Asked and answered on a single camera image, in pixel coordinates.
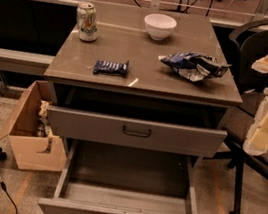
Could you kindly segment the blue chip bag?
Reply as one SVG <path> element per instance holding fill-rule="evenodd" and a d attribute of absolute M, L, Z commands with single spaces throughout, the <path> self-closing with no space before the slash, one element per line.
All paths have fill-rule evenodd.
<path fill-rule="evenodd" d="M 231 67 L 229 64 L 219 63 L 212 55 L 200 54 L 199 52 L 178 52 L 171 55 L 160 55 L 158 58 L 173 72 L 190 82 L 221 78 Z"/>

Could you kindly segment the white bowl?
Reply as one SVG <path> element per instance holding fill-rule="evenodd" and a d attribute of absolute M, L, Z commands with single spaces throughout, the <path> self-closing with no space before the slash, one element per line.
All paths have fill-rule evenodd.
<path fill-rule="evenodd" d="M 176 27 L 176 20 L 169 15 L 149 14 L 145 16 L 145 30 L 156 41 L 164 40 L 171 36 Z"/>

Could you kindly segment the upper grey drawer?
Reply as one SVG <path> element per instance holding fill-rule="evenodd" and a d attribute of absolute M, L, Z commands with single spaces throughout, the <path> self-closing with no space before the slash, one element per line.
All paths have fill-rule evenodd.
<path fill-rule="evenodd" d="M 50 106 L 55 134 L 83 141 L 212 157 L 227 136 L 224 130 L 136 120 Z"/>

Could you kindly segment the grey drawer cabinet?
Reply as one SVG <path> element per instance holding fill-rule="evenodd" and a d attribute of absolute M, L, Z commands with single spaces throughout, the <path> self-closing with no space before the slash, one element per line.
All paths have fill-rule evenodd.
<path fill-rule="evenodd" d="M 225 60 L 206 17 L 175 14 L 172 36 L 155 41 L 144 30 L 145 9 L 96 5 L 98 37 L 81 41 L 71 33 L 45 71 L 51 106 L 136 120 L 224 130 L 227 111 L 241 103 L 230 72 L 190 82 L 158 56 L 177 52 L 211 54 Z M 97 61 L 128 61 L 125 75 L 94 74 Z"/>

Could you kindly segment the blue candy bar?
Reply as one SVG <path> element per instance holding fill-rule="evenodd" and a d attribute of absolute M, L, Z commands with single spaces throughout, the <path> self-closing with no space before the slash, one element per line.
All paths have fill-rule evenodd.
<path fill-rule="evenodd" d="M 123 76 L 128 71 L 128 61 L 125 63 L 118 62 L 115 63 L 114 61 L 103 61 L 99 60 L 95 63 L 93 73 L 96 74 L 108 74 L 108 75 L 120 75 Z"/>

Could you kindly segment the lower grey open drawer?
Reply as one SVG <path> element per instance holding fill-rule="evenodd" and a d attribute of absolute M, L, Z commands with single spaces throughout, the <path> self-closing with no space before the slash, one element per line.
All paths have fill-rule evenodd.
<path fill-rule="evenodd" d="M 72 144 L 44 214 L 198 214 L 190 157 L 96 142 Z"/>

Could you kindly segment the green white soda can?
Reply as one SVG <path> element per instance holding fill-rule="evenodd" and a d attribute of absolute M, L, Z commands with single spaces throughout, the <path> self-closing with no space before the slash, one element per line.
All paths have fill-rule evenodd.
<path fill-rule="evenodd" d="M 77 26 L 79 38 L 85 42 L 93 42 L 97 37 L 97 14 L 93 3 L 80 3 L 77 8 Z"/>

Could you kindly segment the crumpled items in box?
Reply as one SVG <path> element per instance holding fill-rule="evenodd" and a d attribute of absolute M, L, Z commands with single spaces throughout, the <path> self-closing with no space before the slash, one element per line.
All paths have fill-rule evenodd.
<path fill-rule="evenodd" d="M 36 136 L 41 138 L 45 137 L 48 139 L 47 147 L 45 150 L 42 150 L 42 153 L 50 153 L 52 149 L 52 142 L 53 142 L 53 134 L 50 126 L 50 122 L 48 120 L 48 107 L 49 107 L 48 101 L 42 101 L 40 103 L 40 109 L 38 111 L 37 120 L 38 125 L 36 128 Z"/>

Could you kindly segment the cardboard box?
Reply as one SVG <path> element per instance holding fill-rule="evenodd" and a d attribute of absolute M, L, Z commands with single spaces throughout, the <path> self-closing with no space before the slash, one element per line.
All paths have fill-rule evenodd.
<path fill-rule="evenodd" d="M 42 101 L 51 102 L 47 82 L 35 81 L 24 90 L 5 121 L 0 140 L 7 136 L 19 169 L 62 171 L 66 148 L 58 136 L 36 136 Z"/>

